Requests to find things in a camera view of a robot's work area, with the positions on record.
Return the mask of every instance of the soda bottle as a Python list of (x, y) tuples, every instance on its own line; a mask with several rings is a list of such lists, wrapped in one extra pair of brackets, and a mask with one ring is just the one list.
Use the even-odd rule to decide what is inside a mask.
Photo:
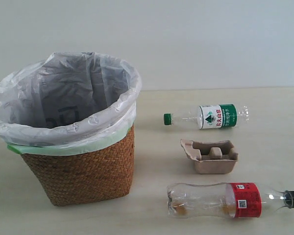
[(233, 104), (201, 105), (176, 113), (164, 114), (165, 125), (179, 125), (183, 128), (223, 128), (238, 126), (249, 118), (248, 108)]
[(178, 218), (260, 217), (280, 208), (294, 208), (294, 191), (275, 191), (259, 183), (168, 186), (169, 215)]

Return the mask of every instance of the trash can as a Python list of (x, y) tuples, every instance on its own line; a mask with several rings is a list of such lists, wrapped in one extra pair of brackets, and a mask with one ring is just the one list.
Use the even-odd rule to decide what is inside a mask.
[(141, 87), (122, 59), (53, 53), (0, 82), (0, 137), (56, 206), (125, 196)]

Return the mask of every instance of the bottle label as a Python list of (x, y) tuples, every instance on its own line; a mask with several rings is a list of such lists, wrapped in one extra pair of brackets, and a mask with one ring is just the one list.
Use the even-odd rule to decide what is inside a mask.
[(259, 217), (261, 198), (254, 183), (231, 183), (236, 202), (236, 218)]
[(233, 104), (202, 105), (202, 128), (222, 128), (235, 126), (237, 112)]

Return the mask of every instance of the barcode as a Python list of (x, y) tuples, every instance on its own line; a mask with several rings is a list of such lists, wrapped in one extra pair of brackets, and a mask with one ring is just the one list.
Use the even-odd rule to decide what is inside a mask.
[(239, 208), (247, 208), (247, 201), (246, 200), (238, 200)]

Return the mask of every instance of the black bottle cap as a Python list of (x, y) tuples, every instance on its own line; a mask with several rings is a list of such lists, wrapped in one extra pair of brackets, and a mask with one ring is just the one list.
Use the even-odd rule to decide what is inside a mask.
[(285, 202), (289, 208), (294, 208), (294, 191), (286, 191)]

